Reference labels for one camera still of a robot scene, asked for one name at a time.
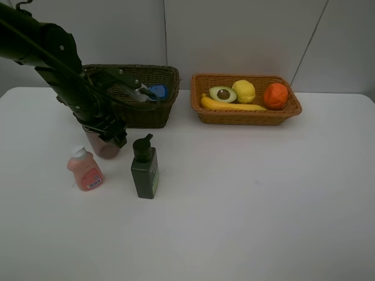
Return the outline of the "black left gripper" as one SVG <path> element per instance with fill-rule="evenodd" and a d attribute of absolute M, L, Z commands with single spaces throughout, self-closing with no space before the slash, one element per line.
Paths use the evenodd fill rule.
<path fill-rule="evenodd" d="M 57 96 L 85 132 L 99 134 L 102 141 L 118 148 L 126 145 L 125 122 L 113 113 L 108 96 L 85 75 L 57 73 Z"/>

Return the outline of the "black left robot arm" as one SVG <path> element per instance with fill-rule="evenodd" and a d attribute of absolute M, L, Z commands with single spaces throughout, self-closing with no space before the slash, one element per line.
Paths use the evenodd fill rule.
<path fill-rule="evenodd" d="M 32 66 L 83 129 L 118 148 L 126 144 L 126 124 L 115 116 L 105 91 L 85 73 L 72 34 L 54 23 L 38 22 L 19 5 L 1 4 L 1 57 Z"/>

